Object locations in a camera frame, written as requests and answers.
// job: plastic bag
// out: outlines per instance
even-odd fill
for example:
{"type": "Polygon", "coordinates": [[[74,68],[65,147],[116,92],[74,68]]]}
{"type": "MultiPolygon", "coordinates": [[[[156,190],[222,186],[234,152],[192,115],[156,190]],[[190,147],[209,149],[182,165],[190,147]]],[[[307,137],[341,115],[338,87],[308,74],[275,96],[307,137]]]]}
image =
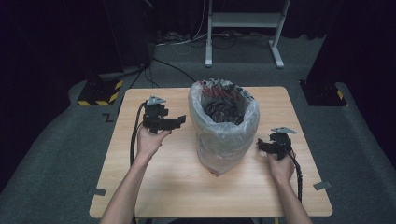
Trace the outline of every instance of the plastic bag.
{"type": "Polygon", "coordinates": [[[197,132],[201,164],[215,175],[224,174],[243,158],[253,143],[260,121],[258,102],[230,81],[209,79],[192,84],[189,110],[197,132]],[[235,101],[242,123],[216,123],[205,113],[205,108],[221,97],[235,101]]]}

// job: wire on floor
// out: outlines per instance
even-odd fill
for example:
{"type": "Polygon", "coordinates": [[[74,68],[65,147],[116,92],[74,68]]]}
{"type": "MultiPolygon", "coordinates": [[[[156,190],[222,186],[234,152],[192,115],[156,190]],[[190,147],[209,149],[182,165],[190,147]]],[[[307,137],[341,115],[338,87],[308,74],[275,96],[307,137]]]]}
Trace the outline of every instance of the wire on floor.
{"type": "Polygon", "coordinates": [[[179,68],[173,66],[172,64],[170,64],[170,63],[165,63],[165,62],[160,61],[160,60],[158,60],[158,59],[156,59],[156,58],[152,58],[152,60],[154,60],[154,61],[156,61],[156,62],[158,62],[158,63],[166,64],[166,65],[168,65],[168,66],[170,66],[170,67],[173,67],[173,68],[175,68],[177,71],[179,71],[179,72],[183,73],[184,75],[186,75],[186,76],[187,76],[189,79],[191,79],[193,82],[196,82],[196,80],[195,80],[194,78],[192,78],[189,74],[187,74],[185,71],[183,71],[183,70],[181,70],[181,69],[179,69],[179,68]]]}
{"type": "Polygon", "coordinates": [[[123,74],[120,74],[120,75],[114,76],[114,77],[106,77],[106,74],[99,75],[99,77],[100,77],[103,81],[111,81],[111,80],[114,80],[114,79],[117,79],[117,78],[123,78],[123,77],[128,77],[128,76],[136,75],[136,74],[140,73],[140,72],[142,71],[142,69],[145,69],[145,68],[139,68],[139,69],[134,70],[134,71],[132,71],[132,72],[123,73],[123,74]]]}
{"type": "Polygon", "coordinates": [[[146,70],[145,70],[145,77],[146,77],[146,80],[151,83],[151,87],[154,88],[154,85],[155,85],[155,86],[157,86],[157,88],[160,88],[160,86],[152,79],[151,68],[150,67],[148,68],[149,78],[148,78],[148,76],[146,74],[146,70]]]}
{"type": "Polygon", "coordinates": [[[133,85],[136,83],[136,81],[139,79],[140,75],[142,75],[143,71],[146,71],[146,68],[145,68],[145,69],[142,69],[142,70],[139,72],[139,74],[138,74],[137,77],[134,79],[134,81],[132,82],[131,86],[129,86],[128,89],[131,89],[131,88],[132,88],[132,86],[133,86],[133,85]]]}

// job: hand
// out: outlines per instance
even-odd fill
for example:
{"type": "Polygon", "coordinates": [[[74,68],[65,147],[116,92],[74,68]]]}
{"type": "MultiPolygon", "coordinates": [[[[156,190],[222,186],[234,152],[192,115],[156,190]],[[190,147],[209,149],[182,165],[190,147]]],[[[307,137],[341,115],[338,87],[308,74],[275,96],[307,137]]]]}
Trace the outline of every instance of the hand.
{"type": "Polygon", "coordinates": [[[267,152],[270,165],[270,172],[277,184],[289,183],[294,173],[294,163],[290,156],[286,155],[280,161],[277,161],[273,154],[267,152]]]}
{"type": "Polygon", "coordinates": [[[152,156],[158,151],[162,145],[163,139],[170,134],[171,131],[162,131],[160,133],[151,133],[146,127],[141,127],[137,134],[137,155],[144,156],[151,160],[152,156]]]}

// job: wooden table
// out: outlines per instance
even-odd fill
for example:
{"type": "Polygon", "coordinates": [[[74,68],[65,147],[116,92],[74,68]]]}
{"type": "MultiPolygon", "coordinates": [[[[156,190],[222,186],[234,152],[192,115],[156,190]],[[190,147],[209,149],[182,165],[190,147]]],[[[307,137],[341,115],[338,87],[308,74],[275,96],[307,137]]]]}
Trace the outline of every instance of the wooden table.
{"type": "MultiPolygon", "coordinates": [[[[326,191],[316,191],[321,182],[303,130],[283,87],[246,87],[260,103],[261,120],[256,139],[269,141],[271,128],[286,126],[297,161],[303,172],[303,205],[311,217],[332,214],[326,191]]],[[[281,217],[284,216],[268,160],[255,140],[244,158],[224,175],[215,177],[199,162],[195,130],[188,109],[189,88],[128,90],[110,141],[97,185],[106,195],[94,195],[90,214],[101,217],[129,169],[129,151],[136,112],[151,94],[165,98],[167,118],[187,115],[186,123],[163,140],[151,160],[135,213],[137,217],[281,217]]],[[[290,183],[297,192],[294,173],[290,183]]]]}

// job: white metal frame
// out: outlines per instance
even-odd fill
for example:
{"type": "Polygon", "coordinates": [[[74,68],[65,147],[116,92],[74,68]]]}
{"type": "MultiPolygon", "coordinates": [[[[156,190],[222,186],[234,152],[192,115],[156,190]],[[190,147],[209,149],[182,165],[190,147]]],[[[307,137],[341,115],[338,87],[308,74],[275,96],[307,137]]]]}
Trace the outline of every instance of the white metal frame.
{"type": "Polygon", "coordinates": [[[277,44],[285,22],[290,0],[285,1],[283,10],[280,13],[230,13],[230,12],[213,12],[212,0],[209,0],[208,20],[207,20],[207,40],[206,40],[206,56],[205,66],[211,67],[212,59],[212,28],[213,27],[266,27],[276,28],[274,40],[268,43],[273,52],[276,66],[278,68],[285,67],[280,57],[277,44]]]}

